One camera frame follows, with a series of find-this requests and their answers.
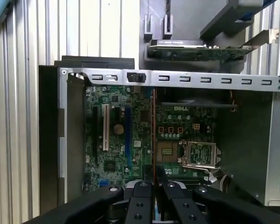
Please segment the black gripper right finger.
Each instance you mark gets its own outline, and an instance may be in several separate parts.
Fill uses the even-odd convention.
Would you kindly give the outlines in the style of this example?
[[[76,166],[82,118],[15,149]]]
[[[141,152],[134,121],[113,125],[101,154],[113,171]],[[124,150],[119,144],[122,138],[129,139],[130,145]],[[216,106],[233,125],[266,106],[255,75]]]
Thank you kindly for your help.
[[[280,214],[212,187],[198,186],[187,197],[186,188],[169,181],[163,167],[157,168],[157,186],[162,220],[180,224],[280,224]]]

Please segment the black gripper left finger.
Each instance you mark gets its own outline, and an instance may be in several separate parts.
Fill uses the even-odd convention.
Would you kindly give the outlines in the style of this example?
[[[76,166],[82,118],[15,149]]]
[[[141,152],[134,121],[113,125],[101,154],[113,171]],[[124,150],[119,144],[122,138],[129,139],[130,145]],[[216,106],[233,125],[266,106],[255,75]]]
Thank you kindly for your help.
[[[101,187],[67,202],[42,215],[26,221],[27,224],[105,224],[112,207],[125,210],[125,224],[151,224],[153,216],[153,185],[137,181],[133,188],[119,185]]]

